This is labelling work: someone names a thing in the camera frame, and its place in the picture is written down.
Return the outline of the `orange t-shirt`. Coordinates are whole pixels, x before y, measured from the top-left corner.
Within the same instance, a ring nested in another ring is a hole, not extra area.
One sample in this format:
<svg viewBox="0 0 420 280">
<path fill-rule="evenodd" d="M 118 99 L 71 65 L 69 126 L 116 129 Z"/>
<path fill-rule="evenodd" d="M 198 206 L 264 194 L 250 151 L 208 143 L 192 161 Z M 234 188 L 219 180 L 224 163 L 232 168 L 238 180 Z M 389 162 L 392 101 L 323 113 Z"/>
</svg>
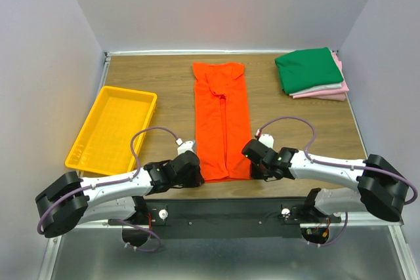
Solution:
<svg viewBox="0 0 420 280">
<path fill-rule="evenodd" d="M 201 174 L 207 183 L 250 180 L 242 149 L 251 139 L 245 66 L 192 65 L 195 132 Z"/>
</svg>

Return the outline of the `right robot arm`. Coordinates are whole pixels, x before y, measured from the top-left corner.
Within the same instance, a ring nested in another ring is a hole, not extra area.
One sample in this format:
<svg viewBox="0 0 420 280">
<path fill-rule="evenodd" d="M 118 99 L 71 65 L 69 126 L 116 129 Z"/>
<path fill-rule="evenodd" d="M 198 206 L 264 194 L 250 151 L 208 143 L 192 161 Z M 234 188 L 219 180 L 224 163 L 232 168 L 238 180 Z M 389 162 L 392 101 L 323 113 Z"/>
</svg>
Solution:
<svg viewBox="0 0 420 280">
<path fill-rule="evenodd" d="M 310 155 L 295 148 L 274 151 L 257 139 L 248 141 L 241 153 L 251 162 L 253 179 L 309 179 L 338 186 L 334 190 L 314 190 L 308 195 L 302 214 L 309 222 L 335 212 L 362 211 L 387 222 L 401 219 L 408 181 L 380 155 L 342 160 Z"/>
</svg>

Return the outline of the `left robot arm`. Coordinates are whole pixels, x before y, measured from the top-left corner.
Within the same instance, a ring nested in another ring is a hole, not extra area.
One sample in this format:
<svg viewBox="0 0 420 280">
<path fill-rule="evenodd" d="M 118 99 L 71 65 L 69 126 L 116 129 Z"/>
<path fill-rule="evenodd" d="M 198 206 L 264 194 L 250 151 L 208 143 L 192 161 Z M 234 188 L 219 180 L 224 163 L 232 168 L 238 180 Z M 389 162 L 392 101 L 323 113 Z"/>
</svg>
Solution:
<svg viewBox="0 0 420 280">
<path fill-rule="evenodd" d="M 78 224 L 126 219 L 139 224 L 145 208 L 135 198 L 163 193 L 171 188 L 195 188 L 204 183 L 198 156 L 188 150 L 172 160 L 148 163 L 115 176 L 86 178 L 67 172 L 36 198 L 40 216 L 37 232 L 46 238 L 68 233 Z"/>
</svg>

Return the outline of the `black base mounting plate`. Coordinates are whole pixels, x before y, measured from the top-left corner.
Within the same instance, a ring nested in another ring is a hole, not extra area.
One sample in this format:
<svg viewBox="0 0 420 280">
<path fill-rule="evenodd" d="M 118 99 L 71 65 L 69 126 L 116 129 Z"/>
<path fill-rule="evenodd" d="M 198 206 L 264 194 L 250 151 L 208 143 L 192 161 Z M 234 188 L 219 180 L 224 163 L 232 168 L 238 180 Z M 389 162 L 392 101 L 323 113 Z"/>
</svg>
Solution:
<svg viewBox="0 0 420 280">
<path fill-rule="evenodd" d="M 162 239 L 251 237 L 300 238 L 301 225 L 339 223 L 308 206 L 303 197 L 237 199 L 135 198 L 130 224 L 152 229 Z"/>
</svg>

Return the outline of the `yellow plastic tray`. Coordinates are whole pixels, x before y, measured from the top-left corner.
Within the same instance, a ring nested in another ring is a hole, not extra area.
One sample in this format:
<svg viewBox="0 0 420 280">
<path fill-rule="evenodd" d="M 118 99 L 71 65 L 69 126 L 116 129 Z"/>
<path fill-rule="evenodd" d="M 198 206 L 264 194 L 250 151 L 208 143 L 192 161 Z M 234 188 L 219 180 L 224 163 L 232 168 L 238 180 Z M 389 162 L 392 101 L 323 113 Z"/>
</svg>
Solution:
<svg viewBox="0 0 420 280">
<path fill-rule="evenodd" d="M 120 87 L 103 86 L 65 160 L 69 169 L 111 176 L 136 166 L 131 153 L 139 153 L 144 134 L 132 141 L 136 132 L 147 129 L 158 96 Z"/>
</svg>

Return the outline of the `green folded t-shirt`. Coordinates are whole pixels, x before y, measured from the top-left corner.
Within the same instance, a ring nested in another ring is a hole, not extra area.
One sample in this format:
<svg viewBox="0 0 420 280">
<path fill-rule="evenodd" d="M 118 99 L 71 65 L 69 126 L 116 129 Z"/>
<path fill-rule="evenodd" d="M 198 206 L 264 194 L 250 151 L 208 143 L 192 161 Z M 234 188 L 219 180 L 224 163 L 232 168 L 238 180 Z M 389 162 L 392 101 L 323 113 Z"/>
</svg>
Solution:
<svg viewBox="0 0 420 280">
<path fill-rule="evenodd" d="M 274 62 L 286 94 L 344 81 L 332 51 L 327 47 L 295 50 L 277 57 Z"/>
</svg>

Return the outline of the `pale pink bottom t-shirt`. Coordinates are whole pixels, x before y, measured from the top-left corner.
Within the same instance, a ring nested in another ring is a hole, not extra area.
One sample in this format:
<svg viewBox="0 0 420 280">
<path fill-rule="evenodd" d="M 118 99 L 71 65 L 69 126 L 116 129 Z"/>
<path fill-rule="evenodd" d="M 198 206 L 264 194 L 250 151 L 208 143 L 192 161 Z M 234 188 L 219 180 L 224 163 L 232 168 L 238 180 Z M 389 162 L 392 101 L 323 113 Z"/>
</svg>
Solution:
<svg viewBox="0 0 420 280">
<path fill-rule="evenodd" d="M 314 99 L 320 99 L 320 100 L 344 102 L 347 99 L 347 96 L 345 93 L 328 94 L 328 95 L 311 95 L 311 96 L 309 95 L 293 96 L 293 99 L 303 99 L 303 98 L 314 98 Z"/>
</svg>

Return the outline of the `light grey folded t-shirt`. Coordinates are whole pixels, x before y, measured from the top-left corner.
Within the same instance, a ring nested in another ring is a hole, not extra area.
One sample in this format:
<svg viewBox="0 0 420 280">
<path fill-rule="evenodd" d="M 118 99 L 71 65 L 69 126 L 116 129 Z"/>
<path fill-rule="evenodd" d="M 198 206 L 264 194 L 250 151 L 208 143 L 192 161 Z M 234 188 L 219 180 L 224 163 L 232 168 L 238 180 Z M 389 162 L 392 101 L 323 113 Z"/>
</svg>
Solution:
<svg viewBox="0 0 420 280">
<path fill-rule="evenodd" d="M 332 84 L 326 84 L 326 85 L 317 85 L 308 89 L 300 90 L 294 93 L 291 93 L 290 96 L 300 95 L 300 94 L 306 94 L 310 92 L 318 92 L 322 90 L 334 90 L 339 89 L 342 87 L 342 83 L 332 83 Z"/>
</svg>

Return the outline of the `pink folded t-shirt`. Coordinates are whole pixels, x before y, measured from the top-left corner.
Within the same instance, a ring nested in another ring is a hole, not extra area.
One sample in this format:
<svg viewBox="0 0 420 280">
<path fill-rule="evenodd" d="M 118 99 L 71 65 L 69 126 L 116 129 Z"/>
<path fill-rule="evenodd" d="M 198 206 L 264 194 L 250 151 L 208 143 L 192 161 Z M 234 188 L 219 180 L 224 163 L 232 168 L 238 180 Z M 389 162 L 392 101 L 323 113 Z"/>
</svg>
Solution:
<svg viewBox="0 0 420 280">
<path fill-rule="evenodd" d="M 306 93 L 306 94 L 300 94 L 300 95 L 295 95 L 295 96 L 304 96 L 304 95 L 328 95 L 328 94 L 339 94 L 339 93 L 346 93 L 348 92 L 348 86 L 346 84 L 346 81 L 343 80 L 342 82 L 342 87 L 339 89 L 334 89 L 334 90 L 322 90 L 322 91 L 318 91 L 318 92 L 310 92 L 310 93 Z"/>
</svg>

